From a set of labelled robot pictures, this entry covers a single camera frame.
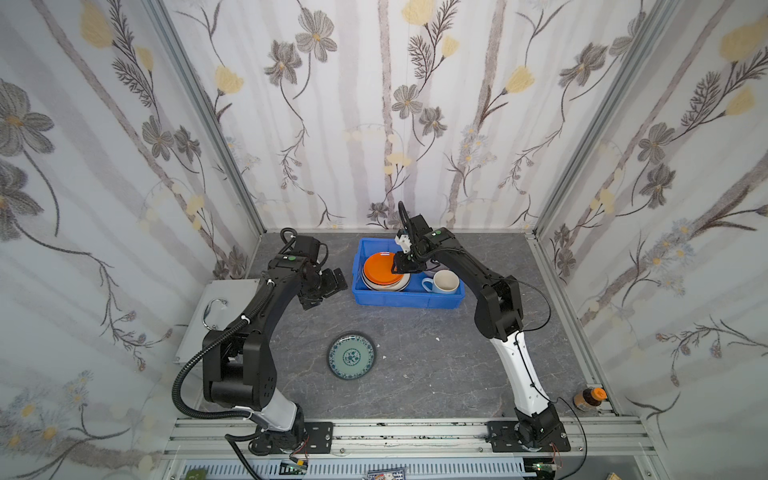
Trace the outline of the blue plastic bin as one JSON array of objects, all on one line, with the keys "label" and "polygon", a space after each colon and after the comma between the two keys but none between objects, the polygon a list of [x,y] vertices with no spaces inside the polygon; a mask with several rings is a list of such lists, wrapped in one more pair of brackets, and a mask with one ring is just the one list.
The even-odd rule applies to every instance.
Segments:
[{"label": "blue plastic bin", "polygon": [[430,272],[412,274],[402,290],[386,292],[370,289],[364,282],[363,267],[365,261],[379,252],[394,255],[400,247],[392,239],[362,238],[353,263],[352,293],[355,301],[363,306],[419,308],[419,309],[456,309],[466,296],[465,283],[451,293],[431,292],[425,289],[424,279]]}]

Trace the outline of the orange plate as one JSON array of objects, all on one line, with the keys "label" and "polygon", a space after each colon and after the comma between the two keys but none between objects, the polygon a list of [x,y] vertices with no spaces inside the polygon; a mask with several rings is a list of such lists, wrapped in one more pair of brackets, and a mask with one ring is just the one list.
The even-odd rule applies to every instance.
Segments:
[{"label": "orange plate", "polygon": [[377,252],[368,257],[363,264],[364,277],[377,286],[391,286],[399,283],[403,274],[394,273],[395,254]]}]

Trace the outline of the cream ceramic mug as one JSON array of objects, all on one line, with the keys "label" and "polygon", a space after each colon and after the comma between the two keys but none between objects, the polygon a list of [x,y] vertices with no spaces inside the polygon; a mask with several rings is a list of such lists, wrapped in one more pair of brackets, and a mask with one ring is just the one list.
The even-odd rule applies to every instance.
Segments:
[{"label": "cream ceramic mug", "polygon": [[425,277],[422,280],[422,288],[431,294],[451,295],[454,294],[461,285],[460,278],[450,270],[441,270],[432,277]]}]

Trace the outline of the teal patterned plate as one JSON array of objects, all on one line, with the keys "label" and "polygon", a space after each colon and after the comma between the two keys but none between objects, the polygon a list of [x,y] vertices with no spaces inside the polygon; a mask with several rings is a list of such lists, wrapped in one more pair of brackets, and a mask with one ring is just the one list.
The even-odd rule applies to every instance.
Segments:
[{"label": "teal patterned plate", "polygon": [[335,377],[357,380],[371,371],[376,354],[376,346],[369,337],[361,333],[345,333],[329,346],[327,363]]}]

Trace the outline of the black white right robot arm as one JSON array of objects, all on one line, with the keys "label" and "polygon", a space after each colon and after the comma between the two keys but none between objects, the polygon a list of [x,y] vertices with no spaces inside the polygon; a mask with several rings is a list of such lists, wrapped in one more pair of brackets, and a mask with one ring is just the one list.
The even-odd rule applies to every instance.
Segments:
[{"label": "black white right robot arm", "polygon": [[421,273],[435,261],[455,273],[476,297],[474,321],[499,355],[512,388],[516,426],[513,444],[527,451],[571,449],[555,403],[544,393],[525,341],[520,284],[472,256],[450,231],[414,226],[397,232],[393,271]]}]

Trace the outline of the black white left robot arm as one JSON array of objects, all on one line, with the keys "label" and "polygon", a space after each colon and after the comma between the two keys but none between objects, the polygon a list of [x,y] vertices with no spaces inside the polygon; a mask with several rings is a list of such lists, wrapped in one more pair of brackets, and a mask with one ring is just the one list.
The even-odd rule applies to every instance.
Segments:
[{"label": "black white left robot arm", "polygon": [[303,412],[278,390],[271,338],[293,299],[309,310],[347,288],[341,269],[324,268],[308,257],[283,254],[270,261],[241,314],[203,340],[203,396],[221,410],[197,417],[247,420],[274,446],[301,446],[308,437]]}]

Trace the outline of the grey metal case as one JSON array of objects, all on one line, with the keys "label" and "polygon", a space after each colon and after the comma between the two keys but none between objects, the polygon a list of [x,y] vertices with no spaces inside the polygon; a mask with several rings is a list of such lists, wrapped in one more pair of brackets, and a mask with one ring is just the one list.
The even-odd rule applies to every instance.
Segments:
[{"label": "grey metal case", "polygon": [[260,287],[260,280],[214,280],[204,289],[177,350],[176,373],[202,349],[204,337],[237,320]]}]

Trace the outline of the orange capped brown bottle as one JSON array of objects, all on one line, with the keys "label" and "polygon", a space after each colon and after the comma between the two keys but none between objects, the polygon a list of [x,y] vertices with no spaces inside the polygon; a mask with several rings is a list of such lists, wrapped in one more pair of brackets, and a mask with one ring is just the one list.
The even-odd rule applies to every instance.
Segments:
[{"label": "orange capped brown bottle", "polygon": [[607,393],[601,387],[590,387],[577,393],[572,400],[573,405],[581,411],[598,409],[607,400]]}]

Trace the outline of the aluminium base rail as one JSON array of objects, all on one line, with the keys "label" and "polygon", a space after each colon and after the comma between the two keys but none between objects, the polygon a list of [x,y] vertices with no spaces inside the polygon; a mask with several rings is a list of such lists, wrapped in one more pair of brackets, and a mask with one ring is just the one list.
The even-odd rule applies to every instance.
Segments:
[{"label": "aluminium base rail", "polygon": [[668,479],[659,452],[635,417],[563,420],[571,449],[526,451],[510,442],[507,418],[336,419],[309,423],[293,452],[245,452],[225,437],[244,422],[177,420],[153,479],[364,479],[401,470],[407,479]]}]

